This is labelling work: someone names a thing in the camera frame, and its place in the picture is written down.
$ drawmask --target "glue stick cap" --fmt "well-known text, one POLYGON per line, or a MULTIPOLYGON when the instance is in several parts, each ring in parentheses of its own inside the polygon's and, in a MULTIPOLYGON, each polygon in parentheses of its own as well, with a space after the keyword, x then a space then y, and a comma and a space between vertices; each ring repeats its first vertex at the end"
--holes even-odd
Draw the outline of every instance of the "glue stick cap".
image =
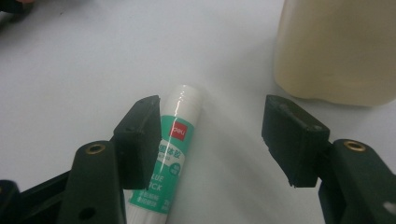
POLYGON ((179 85, 170 93, 162 114, 184 119, 195 126, 201 107, 201 93, 191 86, 179 85))

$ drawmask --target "beige container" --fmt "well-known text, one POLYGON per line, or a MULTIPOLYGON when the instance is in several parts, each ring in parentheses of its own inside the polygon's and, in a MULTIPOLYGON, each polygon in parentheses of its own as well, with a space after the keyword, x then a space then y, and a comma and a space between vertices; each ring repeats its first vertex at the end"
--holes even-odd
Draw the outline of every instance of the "beige container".
POLYGON ((289 94, 346 105, 396 98, 395 0, 286 0, 275 78, 289 94))

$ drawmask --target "label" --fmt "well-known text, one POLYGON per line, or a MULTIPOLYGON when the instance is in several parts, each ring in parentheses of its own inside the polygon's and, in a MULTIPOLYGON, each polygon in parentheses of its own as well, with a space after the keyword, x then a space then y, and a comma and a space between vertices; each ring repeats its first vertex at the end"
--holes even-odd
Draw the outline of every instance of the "label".
POLYGON ((162 116, 162 137, 148 189, 134 190, 129 203, 168 214, 194 127, 184 119, 162 116))

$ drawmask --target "glue stick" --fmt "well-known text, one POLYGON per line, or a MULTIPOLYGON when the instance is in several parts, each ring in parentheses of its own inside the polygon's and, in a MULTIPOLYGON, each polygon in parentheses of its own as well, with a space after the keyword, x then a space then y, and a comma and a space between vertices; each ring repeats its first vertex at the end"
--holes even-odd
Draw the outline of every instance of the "glue stick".
POLYGON ((162 110, 162 141, 148 189, 134 190, 126 209, 128 224, 164 224, 175 195, 194 126, 201 110, 200 93, 177 86, 162 110))

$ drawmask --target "tabletop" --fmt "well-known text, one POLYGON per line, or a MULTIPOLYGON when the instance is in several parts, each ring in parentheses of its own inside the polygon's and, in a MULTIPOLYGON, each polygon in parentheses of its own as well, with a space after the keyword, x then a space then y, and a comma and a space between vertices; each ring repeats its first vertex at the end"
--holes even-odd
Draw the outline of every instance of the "tabletop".
POLYGON ((318 188, 295 189, 262 141, 267 94, 292 99, 331 141, 370 145, 396 171, 396 103, 292 98, 273 79, 276 0, 36 0, 0 13, 0 179, 29 189, 107 140, 139 99, 178 84, 201 91, 168 223, 324 223, 318 188))

